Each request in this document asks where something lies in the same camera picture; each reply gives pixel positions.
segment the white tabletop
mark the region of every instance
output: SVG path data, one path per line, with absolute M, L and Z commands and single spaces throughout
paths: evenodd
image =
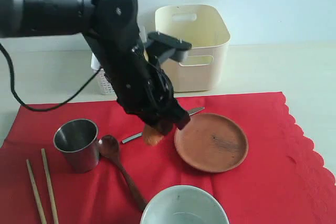
M 89 51 L 17 52 L 12 55 L 16 91 L 26 103 L 58 103 L 91 75 Z M 290 113 L 313 139 L 325 167 L 336 173 L 336 43 L 231 46 L 220 85 L 211 91 L 176 96 L 282 91 Z M 0 56 L 0 145 L 19 104 L 9 90 L 5 58 Z M 91 82 L 74 102 L 115 100 Z

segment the red tablecloth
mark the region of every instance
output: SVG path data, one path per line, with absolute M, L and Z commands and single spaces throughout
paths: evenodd
M 186 109 L 205 106 L 205 112 L 238 123 L 248 137 L 247 158 L 231 171 L 207 174 L 180 159 L 173 133 L 156 147 L 134 140 L 121 146 L 122 162 L 146 199 L 173 185 L 194 185 L 214 195 L 231 224 L 336 223 L 334 176 L 323 168 L 322 157 L 312 151 L 313 142 L 288 114 L 282 93 L 179 101 Z M 74 174 L 54 149 L 54 132 L 76 118 L 91 119 L 99 127 L 99 136 L 113 134 L 120 140 L 143 128 L 137 117 L 126 115 L 111 101 L 71 103 L 48 113 L 20 108 L 0 149 L 1 223 L 39 223 L 26 158 L 31 161 L 47 221 L 53 222 L 41 148 L 49 160 L 59 223 L 139 223 L 141 213 L 112 164 L 102 158 L 94 170 Z

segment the round wooden plate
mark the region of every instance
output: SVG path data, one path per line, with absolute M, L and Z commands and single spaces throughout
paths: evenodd
M 242 129 L 232 120 L 210 113 L 194 115 L 183 130 L 176 130 L 175 146 L 184 161 L 211 173 L 237 167 L 248 151 Z

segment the wooden spoon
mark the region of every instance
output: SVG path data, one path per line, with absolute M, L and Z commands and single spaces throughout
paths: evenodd
M 111 135 L 103 136 L 98 141 L 98 148 L 100 154 L 109 159 L 112 163 L 114 163 L 116 167 L 121 171 L 128 187 L 131 190 L 131 194 L 135 202 L 137 203 L 138 208 L 140 209 L 140 211 L 144 211 L 147 202 L 141 195 L 131 176 L 126 172 L 125 168 L 120 162 L 120 146 L 118 140 Z

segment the metal cup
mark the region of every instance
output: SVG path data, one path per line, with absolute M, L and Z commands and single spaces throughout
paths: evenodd
M 55 133 L 54 145 L 63 153 L 76 173 L 85 173 L 99 161 L 97 125 L 88 119 L 76 119 L 63 124 Z

